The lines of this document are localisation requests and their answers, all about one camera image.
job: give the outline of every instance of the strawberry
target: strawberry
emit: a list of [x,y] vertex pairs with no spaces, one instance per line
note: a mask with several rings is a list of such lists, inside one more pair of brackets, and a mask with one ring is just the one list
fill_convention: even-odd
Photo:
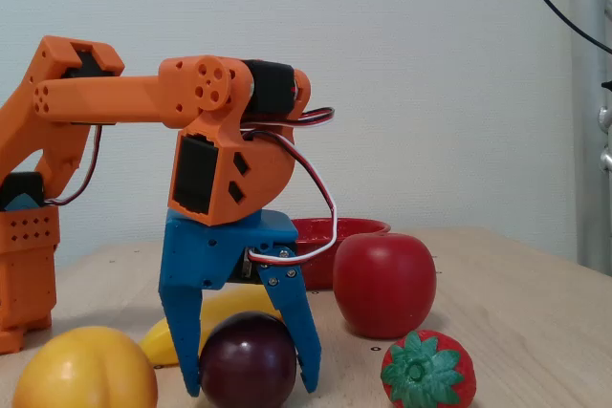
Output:
[[382,361],[382,386],[396,408],[466,408],[476,395],[470,355],[430,330],[410,332]]

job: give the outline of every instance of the white wall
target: white wall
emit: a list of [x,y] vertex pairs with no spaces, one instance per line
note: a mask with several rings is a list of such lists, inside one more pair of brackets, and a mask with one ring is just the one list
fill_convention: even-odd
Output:
[[[575,258],[569,32],[540,0],[0,0],[0,16],[0,100],[46,33],[112,44],[125,75],[185,54],[280,60],[311,78],[312,107],[338,109],[296,139],[342,215],[481,225]],[[62,209],[59,264],[163,237],[174,142],[105,129],[90,188]],[[273,206],[327,213],[302,171]]]

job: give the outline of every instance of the table surface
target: table surface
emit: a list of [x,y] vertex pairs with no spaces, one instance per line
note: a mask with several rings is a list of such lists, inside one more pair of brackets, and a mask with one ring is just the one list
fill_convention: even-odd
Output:
[[[478,228],[411,231],[435,257],[438,291],[423,328],[470,352],[472,408],[594,407],[612,400],[612,278]],[[140,340],[163,317],[161,244],[107,247],[57,273],[50,331],[0,356],[0,407],[10,407],[26,363],[52,335],[103,325]],[[288,408],[390,407],[379,372],[388,341],[348,333],[332,292],[309,292],[323,358],[313,395],[300,381]],[[189,397],[177,368],[157,371],[161,408],[208,408]]]

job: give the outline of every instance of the plum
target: plum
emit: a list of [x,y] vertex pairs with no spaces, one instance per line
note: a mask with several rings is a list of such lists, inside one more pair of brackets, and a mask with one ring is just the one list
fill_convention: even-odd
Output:
[[294,388],[295,371],[289,331],[263,312],[221,322],[200,355],[200,384],[217,408],[280,408]]

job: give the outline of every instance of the orange 3d-printed part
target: orange 3d-printed part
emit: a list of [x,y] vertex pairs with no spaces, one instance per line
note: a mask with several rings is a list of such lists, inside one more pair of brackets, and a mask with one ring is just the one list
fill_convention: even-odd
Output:
[[[205,225],[241,220],[276,198],[295,166],[273,140],[243,139],[246,113],[251,121],[253,113],[271,115],[251,107],[257,82],[266,86],[255,81],[253,62],[263,61],[178,57],[163,61],[157,75],[125,77],[109,45],[46,36],[0,109],[0,184],[42,150],[35,170],[45,199],[56,198],[79,167],[91,125],[160,122],[180,129],[168,206]],[[280,116],[297,120],[310,98],[308,77],[275,66],[285,89],[291,76],[293,104]],[[276,82],[274,74],[267,79]],[[293,140],[291,127],[267,129]],[[50,325],[58,242],[56,207],[0,212],[0,354],[20,349],[24,331]]]

